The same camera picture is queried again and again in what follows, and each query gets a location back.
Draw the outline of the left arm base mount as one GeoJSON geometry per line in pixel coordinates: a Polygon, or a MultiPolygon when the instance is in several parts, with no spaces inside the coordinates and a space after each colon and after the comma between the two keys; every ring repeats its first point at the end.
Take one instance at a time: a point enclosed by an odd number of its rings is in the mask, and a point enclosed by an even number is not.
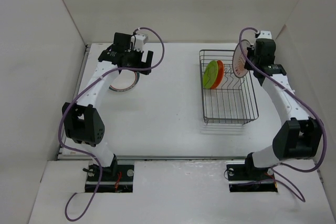
{"type": "MultiPolygon", "coordinates": [[[[82,169],[86,174],[85,192],[94,192],[99,179],[100,169],[96,164],[90,164],[82,169]]],[[[97,193],[132,193],[134,164],[120,164],[114,156],[109,167],[102,168],[102,176],[97,193]]]]}

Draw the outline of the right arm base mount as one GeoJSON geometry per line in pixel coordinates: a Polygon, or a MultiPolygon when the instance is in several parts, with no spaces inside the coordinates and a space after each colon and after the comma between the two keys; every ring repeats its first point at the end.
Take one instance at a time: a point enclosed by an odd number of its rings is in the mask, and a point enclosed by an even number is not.
{"type": "Polygon", "coordinates": [[[244,160],[227,161],[224,177],[231,193],[277,193],[275,176],[269,167],[248,169],[244,160]]]}

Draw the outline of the white plate teal rim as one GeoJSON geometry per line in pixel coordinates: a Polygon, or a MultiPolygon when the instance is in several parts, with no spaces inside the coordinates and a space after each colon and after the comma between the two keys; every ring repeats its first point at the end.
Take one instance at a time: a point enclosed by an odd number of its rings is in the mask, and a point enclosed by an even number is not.
{"type": "Polygon", "coordinates": [[[122,71],[112,84],[109,90],[112,92],[127,92],[133,89],[140,80],[140,74],[133,71],[122,71]]]}

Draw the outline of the white plate orange sunburst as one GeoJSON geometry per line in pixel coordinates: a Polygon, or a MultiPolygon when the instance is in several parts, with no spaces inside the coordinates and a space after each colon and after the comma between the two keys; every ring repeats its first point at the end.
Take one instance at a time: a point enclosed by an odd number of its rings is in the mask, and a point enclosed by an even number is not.
{"type": "Polygon", "coordinates": [[[241,44],[242,44],[242,50],[240,48],[240,45],[237,44],[232,59],[233,73],[237,78],[243,78],[248,72],[248,70],[245,69],[246,59],[243,54],[247,56],[248,48],[250,47],[250,42],[246,39],[243,39],[241,41],[241,44]]]}

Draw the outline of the lime green plate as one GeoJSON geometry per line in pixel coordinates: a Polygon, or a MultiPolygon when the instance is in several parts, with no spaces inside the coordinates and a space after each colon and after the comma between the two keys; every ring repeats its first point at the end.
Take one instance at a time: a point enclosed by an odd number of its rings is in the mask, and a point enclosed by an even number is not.
{"type": "Polygon", "coordinates": [[[212,60],[206,67],[203,74],[203,87],[210,89],[216,81],[218,75],[218,63],[212,60]]]}

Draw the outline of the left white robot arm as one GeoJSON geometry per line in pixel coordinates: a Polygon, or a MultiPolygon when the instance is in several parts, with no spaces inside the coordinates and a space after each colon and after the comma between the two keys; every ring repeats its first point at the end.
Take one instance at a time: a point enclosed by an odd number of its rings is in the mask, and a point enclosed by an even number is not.
{"type": "Polygon", "coordinates": [[[86,91],[70,108],[64,119],[66,137],[82,144],[85,151],[100,161],[99,174],[105,180],[117,176],[117,167],[112,164],[113,151],[103,140],[105,125],[99,114],[99,106],[109,86],[121,73],[120,68],[136,68],[136,74],[149,75],[153,52],[148,51],[142,60],[143,47],[148,36],[134,32],[132,35],[115,33],[113,44],[103,50],[88,85],[98,83],[86,91]]]}

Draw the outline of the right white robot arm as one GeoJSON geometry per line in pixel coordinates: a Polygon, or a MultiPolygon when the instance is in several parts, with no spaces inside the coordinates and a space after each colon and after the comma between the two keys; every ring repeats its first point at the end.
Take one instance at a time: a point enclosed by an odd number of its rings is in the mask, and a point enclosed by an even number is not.
{"type": "Polygon", "coordinates": [[[267,38],[258,38],[247,49],[251,64],[246,66],[249,70],[256,67],[254,76],[271,98],[282,123],[269,147],[247,155],[243,173],[250,179],[283,161],[315,157],[322,137],[318,121],[294,99],[284,67],[274,63],[275,51],[275,41],[267,38]]]}

